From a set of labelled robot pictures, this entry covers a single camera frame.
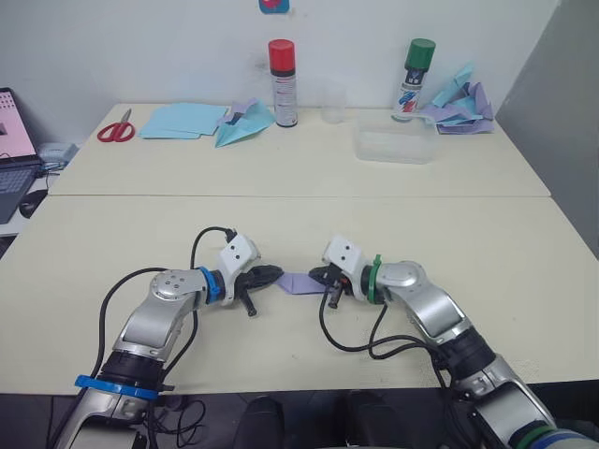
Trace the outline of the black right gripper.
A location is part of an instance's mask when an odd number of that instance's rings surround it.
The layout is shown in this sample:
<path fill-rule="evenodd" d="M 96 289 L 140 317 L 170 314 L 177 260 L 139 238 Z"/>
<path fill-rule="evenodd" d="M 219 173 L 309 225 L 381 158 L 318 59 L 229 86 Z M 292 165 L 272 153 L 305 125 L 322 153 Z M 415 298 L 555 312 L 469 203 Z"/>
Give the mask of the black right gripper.
<path fill-rule="evenodd" d="M 333 264 L 312 268 L 310 278 L 319 284 L 326 284 L 328 288 L 327 305 L 336 310 L 343 295 L 351 295 L 351 282 L 342 274 L 340 268 Z"/>

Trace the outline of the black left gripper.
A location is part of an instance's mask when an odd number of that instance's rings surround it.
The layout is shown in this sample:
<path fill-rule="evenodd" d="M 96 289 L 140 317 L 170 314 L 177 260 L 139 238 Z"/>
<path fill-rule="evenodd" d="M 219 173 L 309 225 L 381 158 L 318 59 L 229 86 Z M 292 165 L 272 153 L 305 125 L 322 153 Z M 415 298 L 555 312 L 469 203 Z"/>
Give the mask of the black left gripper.
<path fill-rule="evenodd" d="M 274 265 L 255 266 L 247 272 L 241 273 L 235 281 L 235 298 L 240 301 L 249 317 L 257 314 L 254 302 L 250 298 L 250 291 L 257 287 L 267 287 L 275 283 L 284 271 Z"/>

